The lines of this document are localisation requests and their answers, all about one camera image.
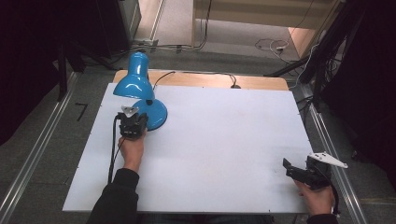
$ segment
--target black sleeve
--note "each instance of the black sleeve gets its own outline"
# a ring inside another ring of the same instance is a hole
[[[337,217],[333,214],[323,214],[310,217],[307,224],[338,224]]]
[[[104,188],[87,223],[136,223],[138,181],[139,175],[135,171],[119,169],[113,183]]]

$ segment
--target lamp shade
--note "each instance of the lamp shade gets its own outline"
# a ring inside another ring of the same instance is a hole
[[[128,74],[124,77],[113,94],[144,100],[154,100],[154,91],[148,80],[149,58],[144,53],[131,55]]]

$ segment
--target white board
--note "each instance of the white board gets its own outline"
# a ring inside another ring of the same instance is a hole
[[[113,119],[121,105],[136,102],[113,95],[115,86],[107,87],[64,211],[91,211],[106,185]],[[312,152],[290,91],[176,86],[155,91],[168,119],[145,140],[138,211],[306,212],[282,166],[287,158],[305,168]],[[119,155],[114,174],[122,162]]]

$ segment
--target human arm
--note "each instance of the human arm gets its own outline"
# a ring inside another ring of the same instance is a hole
[[[88,219],[88,224],[136,223],[138,195],[137,174],[144,151],[144,137],[134,141],[121,138],[120,152],[124,158],[123,168],[119,169],[111,184],[108,184],[96,202]]]
[[[306,222],[308,224],[336,224],[336,216],[332,214],[332,202],[334,196],[332,188],[326,187],[318,190],[311,190],[306,184],[294,180],[300,189],[300,195],[304,197],[306,207],[311,216]]]

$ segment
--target hand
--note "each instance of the hand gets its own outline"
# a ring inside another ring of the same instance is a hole
[[[332,202],[334,195],[332,187],[328,186],[323,189],[311,190],[306,184],[294,180],[294,183],[300,189],[300,196],[304,196],[306,206],[311,216],[332,213]]]
[[[133,170],[135,172],[139,171],[140,163],[143,157],[144,139],[147,130],[138,139],[131,140],[125,137],[119,139],[119,146],[121,155],[124,158],[123,168]]]

